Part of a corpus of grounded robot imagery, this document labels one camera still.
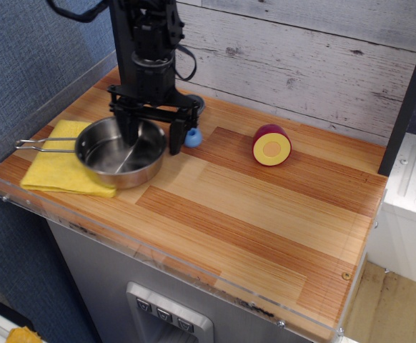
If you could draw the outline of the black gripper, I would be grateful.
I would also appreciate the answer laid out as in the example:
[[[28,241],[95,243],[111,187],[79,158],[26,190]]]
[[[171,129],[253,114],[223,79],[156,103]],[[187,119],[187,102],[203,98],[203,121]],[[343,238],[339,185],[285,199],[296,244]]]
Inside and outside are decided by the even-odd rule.
[[[138,139],[138,116],[171,122],[169,152],[177,155],[184,143],[187,126],[199,123],[200,101],[183,95],[175,87],[175,54],[151,60],[131,54],[129,80],[108,88],[110,111],[114,113],[124,142],[133,146]]]

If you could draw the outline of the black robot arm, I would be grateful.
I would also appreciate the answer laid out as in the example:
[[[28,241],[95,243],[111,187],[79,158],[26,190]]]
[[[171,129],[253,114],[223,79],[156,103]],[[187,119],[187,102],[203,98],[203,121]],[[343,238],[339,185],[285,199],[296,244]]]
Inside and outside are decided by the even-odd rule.
[[[108,88],[110,109],[123,140],[138,139],[140,119],[169,124],[169,150],[176,155],[187,132],[197,127],[203,102],[180,93],[175,81],[176,52],[189,53],[180,41],[184,23],[175,1],[111,1],[109,11],[120,83]]]

